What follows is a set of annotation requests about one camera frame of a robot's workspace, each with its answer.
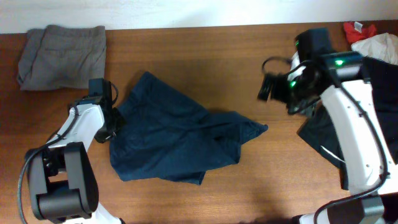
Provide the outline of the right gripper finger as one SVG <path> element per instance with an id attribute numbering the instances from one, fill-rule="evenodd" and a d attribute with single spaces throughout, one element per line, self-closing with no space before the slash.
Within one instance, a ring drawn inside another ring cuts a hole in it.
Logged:
<path id="1" fill-rule="evenodd" d="M 272 90 L 273 86 L 273 78 L 271 75 L 265 74 L 261 88 L 259 90 L 259 93 L 257 95 L 257 98 L 262 101 L 267 101 L 270 95 L 270 92 Z"/>
<path id="2" fill-rule="evenodd" d="M 303 100 L 297 105 L 290 105 L 287 108 L 289 115 L 299 114 L 306 117 L 312 117 L 315 114 L 315 108 L 320 100 Z"/>

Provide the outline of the navy blue shorts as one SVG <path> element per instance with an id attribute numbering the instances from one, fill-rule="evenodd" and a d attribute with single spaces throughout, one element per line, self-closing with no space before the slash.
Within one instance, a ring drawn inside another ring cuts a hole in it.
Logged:
<path id="1" fill-rule="evenodd" d="M 149 72 L 118 111 L 125 123 L 109 153 L 123 181 L 159 178 L 200 185 L 208 170 L 238 164 L 242 145 L 268 130 L 235 111 L 211 113 Z"/>

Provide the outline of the black shorts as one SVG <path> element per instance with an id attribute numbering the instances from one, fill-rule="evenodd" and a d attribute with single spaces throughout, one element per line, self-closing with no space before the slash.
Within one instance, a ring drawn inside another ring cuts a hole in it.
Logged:
<path id="1" fill-rule="evenodd" d="M 377 118 L 394 163 L 397 164 L 397 65 L 365 57 Z"/>

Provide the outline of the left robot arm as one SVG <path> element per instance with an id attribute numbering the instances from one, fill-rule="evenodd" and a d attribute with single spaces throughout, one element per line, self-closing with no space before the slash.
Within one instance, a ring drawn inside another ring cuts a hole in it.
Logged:
<path id="1" fill-rule="evenodd" d="M 25 155 L 17 195 L 27 177 L 32 212 L 52 223 L 123 223 L 99 202 L 98 184 L 87 150 L 113 119 L 117 99 L 84 97 L 71 105 L 68 118 L 43 146 Z"/>

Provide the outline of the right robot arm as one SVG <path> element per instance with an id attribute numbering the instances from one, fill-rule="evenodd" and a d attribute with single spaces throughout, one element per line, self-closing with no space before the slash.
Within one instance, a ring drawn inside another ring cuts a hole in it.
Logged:
<path id="1" fill-rule="evenodd" d="M 290 115 L 322 103 L 345 161 L 350 195 L 295 217 L 295 223 L 397 223 L 397 165 L 372 91 L 357 52 L 321 54 L 287 73 L 264 73 L 259 99 L 285 103 Z"/>

